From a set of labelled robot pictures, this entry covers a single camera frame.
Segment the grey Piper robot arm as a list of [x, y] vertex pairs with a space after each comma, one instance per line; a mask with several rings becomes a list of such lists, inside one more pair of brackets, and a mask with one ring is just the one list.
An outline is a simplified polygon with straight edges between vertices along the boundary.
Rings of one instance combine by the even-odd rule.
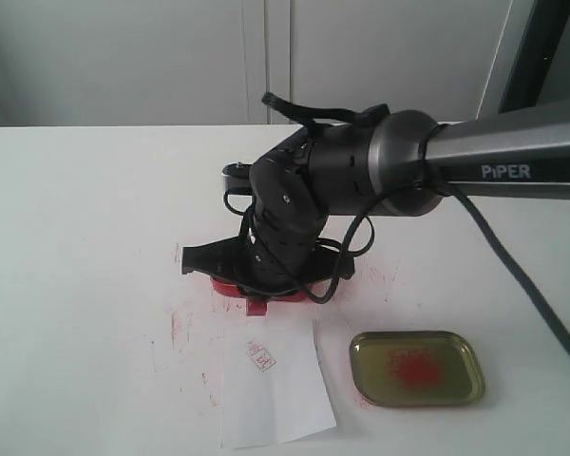
[[226, 193], [250, 206], [236, 236], [183, 249], [184, 273], [243, 295], [293, 295], [353, 275], [349, 242], [321, 236], [331, 216], [420, 217], [456, 190], [570, 200], [570, 100], [450, 124], [382, 106], [340, 125], [326, 123], [326, 110], [296, 114], [296, 132], [224, 168]]

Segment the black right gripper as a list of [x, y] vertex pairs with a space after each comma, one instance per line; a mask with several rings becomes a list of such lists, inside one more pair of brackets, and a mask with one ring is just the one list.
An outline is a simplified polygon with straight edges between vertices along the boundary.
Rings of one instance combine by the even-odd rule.
[[[251, 167], [253, 207], [245, 221], [252, 288], [291, 290], [354, 275], [354, 257], [341, 244], [316, 244], [327, 213], [316, 202], [307, 173], [292, 161], [259, 159]], [[245, 280], [239, 237], [183, 247], [180, 271], [222, 280]]]

